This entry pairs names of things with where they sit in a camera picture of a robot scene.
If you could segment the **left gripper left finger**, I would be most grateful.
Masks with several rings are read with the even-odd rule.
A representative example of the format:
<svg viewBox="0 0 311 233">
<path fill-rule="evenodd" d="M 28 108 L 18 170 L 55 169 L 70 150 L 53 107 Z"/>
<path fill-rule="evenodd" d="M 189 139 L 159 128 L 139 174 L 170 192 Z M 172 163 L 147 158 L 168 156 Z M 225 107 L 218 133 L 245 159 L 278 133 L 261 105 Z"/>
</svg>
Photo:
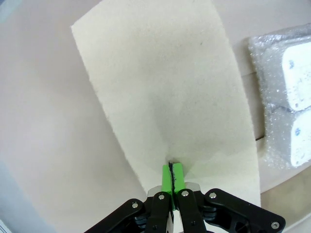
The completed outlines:
<svg viewBox="0 0 311 233">
<path fill-rule="evenodd" d="M 162 168 L 162 184 L 151 188 L 145 201 L 129 199 L 86 233 L 173 232 L 173 185 L 169 165 Z"/>
</svg>

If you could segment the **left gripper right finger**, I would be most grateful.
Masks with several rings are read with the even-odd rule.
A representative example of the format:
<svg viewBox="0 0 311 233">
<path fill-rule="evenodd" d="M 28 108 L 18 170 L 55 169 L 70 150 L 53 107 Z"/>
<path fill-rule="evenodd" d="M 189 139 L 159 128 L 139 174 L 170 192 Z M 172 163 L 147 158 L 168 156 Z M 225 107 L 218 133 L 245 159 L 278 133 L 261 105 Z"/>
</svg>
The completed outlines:
<svg viewBox="0 0 311 233">
<path fill-rule="evenodd" d="M 206 225 L 227 233 L 281 233 L 284 217 L 221 189 L 205 194 L 197 183 L 185 182 L 181 163 L 173 164 L 173 197 L 186 233 L 207 233 Z"/>
</svg>

